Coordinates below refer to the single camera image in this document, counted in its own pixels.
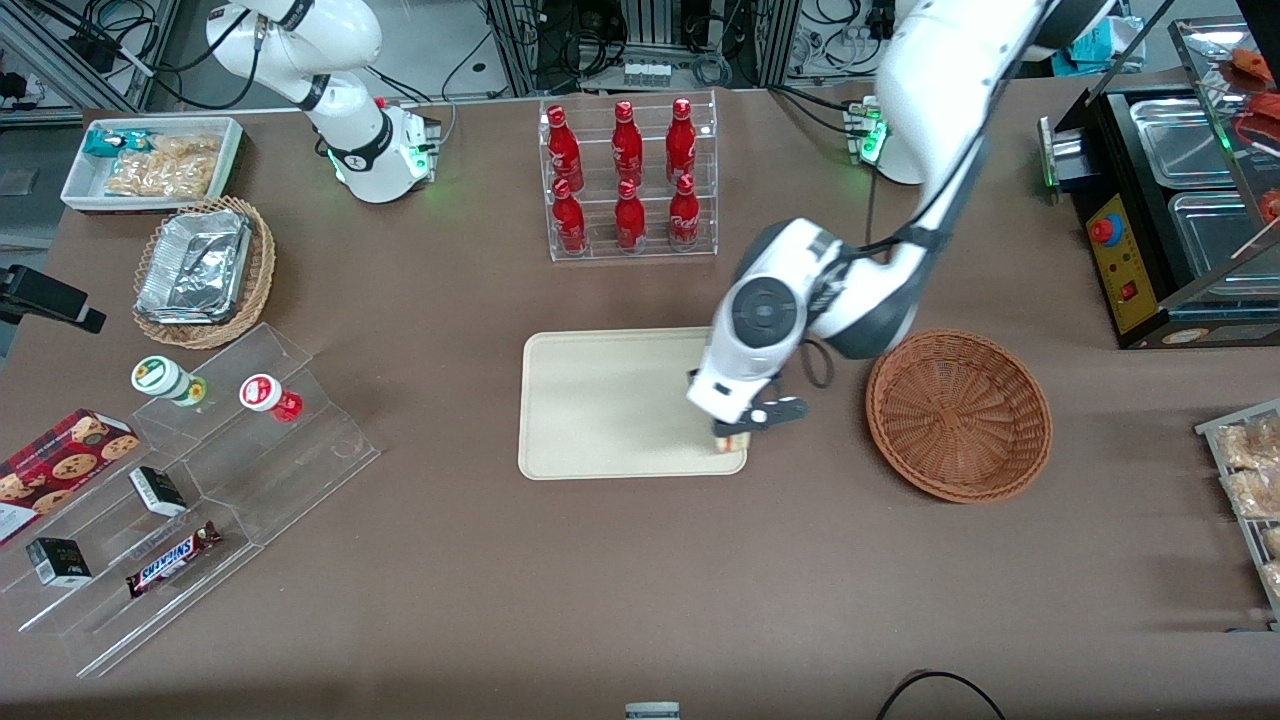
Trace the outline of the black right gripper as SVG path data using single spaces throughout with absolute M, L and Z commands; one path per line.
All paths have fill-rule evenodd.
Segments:
M 14 264 L 1 273 L 1 319 L 20 324 L 27 315 L 59 322 L 99 334 L 106 315 L 88 304 L 88 295 L 32 266 Z

